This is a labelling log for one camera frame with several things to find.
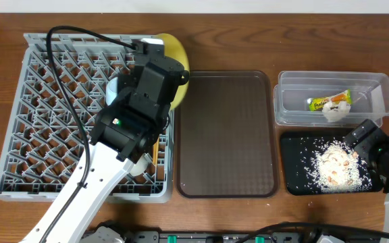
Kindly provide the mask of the yellow plate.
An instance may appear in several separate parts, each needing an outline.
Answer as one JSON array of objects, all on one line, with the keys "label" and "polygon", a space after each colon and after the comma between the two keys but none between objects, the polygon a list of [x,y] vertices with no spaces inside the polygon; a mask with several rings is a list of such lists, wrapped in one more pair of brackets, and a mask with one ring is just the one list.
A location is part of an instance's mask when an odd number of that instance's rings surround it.
[{"label": "yellow plate", "polygon": [[[179,61],[184,66],[186,71],[190,71],[188,56],[182,43],[175,36],[167,33],[160,33],[156,34],[155,36],[161,39],[164,43],[164,55]],[[188,90],[188,84],[189,82],[178,87],[176,96],[171,102],[171,110],[175,109],[182,102]]]}]

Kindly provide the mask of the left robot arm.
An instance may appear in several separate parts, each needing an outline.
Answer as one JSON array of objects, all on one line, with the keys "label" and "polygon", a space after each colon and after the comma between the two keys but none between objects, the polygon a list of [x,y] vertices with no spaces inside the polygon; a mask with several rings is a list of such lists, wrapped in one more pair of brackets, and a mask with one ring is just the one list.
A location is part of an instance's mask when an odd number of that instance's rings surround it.
[{"label": "left robot arm", "polygon": [[166,34],[134,47],[134,69],[106,86],[76,169],[24,242],[79,242],[116,184],[157,142],[167,115],[183,99],[189,80],[187,54]]}]

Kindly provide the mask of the white paper tissue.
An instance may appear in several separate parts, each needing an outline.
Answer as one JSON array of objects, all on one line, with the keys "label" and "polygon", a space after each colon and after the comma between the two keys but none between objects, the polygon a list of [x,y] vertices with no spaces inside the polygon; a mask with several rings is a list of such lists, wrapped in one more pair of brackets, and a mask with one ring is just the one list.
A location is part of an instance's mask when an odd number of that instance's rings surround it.
[{"label": "white paper tissue", "polygon": [[338,103],[329,101],[323,106],[322,113],[327,121],[332,123],[346,117],[349,114],[350,109],[351,105],[346,101],[340,101]]}]

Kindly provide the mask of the light blue bowl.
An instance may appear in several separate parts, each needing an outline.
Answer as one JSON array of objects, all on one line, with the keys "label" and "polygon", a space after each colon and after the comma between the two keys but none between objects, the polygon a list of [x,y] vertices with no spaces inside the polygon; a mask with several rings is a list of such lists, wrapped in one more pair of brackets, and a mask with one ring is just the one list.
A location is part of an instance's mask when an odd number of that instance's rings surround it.
[{"label": "light blue bowl", "polygon": [[110,106],[113,100],[118,95],[118,78],[115,77],[111,79],[106,86],[105,91],[105,103],[107,106]]}]

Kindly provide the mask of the wooden chopstick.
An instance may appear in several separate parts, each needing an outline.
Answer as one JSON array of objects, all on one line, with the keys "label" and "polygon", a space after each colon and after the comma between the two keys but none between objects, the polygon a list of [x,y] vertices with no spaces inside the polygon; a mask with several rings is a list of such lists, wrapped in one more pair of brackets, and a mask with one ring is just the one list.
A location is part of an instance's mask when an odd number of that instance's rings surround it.
[{"label": "wooden chopstick", "polygon": [[156,141],[156,143],[153,145],[153,165],[156,167],[158,162],[158,155],[159,155],[159,140]]}]

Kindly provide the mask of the cream white cup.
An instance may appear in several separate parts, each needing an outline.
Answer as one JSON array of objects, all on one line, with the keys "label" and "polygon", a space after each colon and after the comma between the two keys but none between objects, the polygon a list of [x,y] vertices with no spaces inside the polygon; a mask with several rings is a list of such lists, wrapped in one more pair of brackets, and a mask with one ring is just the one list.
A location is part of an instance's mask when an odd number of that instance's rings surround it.
[{"label": "cream white cup", "polygon": [[147,153],[143,154],[131,169],[130,175],[133,177],[139,176],[147,169],[149,163],[150,163],[149,154]]}]

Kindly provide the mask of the pile of rice and nuts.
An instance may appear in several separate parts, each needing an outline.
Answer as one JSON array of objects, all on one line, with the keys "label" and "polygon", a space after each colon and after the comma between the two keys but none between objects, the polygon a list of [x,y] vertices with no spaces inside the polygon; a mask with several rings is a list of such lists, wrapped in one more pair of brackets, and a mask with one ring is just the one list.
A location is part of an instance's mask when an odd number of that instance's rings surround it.
[{"label": "pile of rice and nuts", "polygon": [[367,163],[341,138],[321,136],[302,141],[305,188],[315,194],[367,192],[373,187]]}]

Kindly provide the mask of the yellow green snack wrapper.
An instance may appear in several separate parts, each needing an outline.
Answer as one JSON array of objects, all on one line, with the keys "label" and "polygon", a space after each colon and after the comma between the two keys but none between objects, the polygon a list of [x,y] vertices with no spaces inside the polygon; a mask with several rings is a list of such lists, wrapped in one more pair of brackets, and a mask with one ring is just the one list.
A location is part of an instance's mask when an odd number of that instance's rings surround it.
[{"label": "yellow green snack wrapper", "polygon": [[326,103],[332,102],[333,105],[338,105],[340,102],[345,102],[351,105],[351,91],[345,90],[330,97],[315,97],[307,99],[308,108],[310,111],[320,111]]}]

